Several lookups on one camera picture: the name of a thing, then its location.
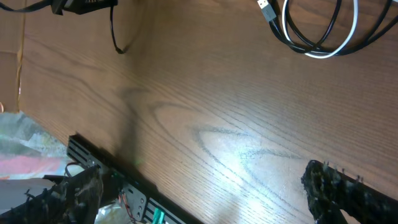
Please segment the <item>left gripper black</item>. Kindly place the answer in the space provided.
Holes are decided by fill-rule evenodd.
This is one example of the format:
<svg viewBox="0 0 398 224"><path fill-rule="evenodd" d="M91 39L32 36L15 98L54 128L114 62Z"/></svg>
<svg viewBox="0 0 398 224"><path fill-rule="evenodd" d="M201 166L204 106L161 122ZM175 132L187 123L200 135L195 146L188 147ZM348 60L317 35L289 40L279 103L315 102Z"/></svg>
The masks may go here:
<svg viewBox="0 0 398 224"><path fill-rule="evenodd" d="M54 14L62 15L63 11L81 15L118 4L118 0L52 0L51 9Z"/></svg>

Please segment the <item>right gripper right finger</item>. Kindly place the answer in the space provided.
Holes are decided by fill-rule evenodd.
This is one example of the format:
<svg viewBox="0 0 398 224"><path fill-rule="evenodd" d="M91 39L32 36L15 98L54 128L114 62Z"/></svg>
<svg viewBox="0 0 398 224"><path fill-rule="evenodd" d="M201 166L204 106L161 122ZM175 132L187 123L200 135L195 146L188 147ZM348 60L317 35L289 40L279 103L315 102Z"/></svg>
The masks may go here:
<svg viewBox="0 0 398 224"><path fill-rule="evenodd" d="M345 211L360 223L397 223L397 200L328 164L310 160L301 177L315 223L346 223Z"/></svg>

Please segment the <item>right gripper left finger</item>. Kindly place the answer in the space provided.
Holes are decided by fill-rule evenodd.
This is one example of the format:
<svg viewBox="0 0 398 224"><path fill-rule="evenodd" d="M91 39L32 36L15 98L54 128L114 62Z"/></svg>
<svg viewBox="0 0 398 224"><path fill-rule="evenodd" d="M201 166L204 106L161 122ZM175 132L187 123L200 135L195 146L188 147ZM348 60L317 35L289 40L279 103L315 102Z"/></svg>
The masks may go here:
<svg viewBox="0 0 398 224"><path fill-rule="evenodd" d="M94 223L103 196L103 180L98 167L90 167L64 178L51 188L34 195L27 189L1 202L17 202L1 214L1 223Z"/></svg>

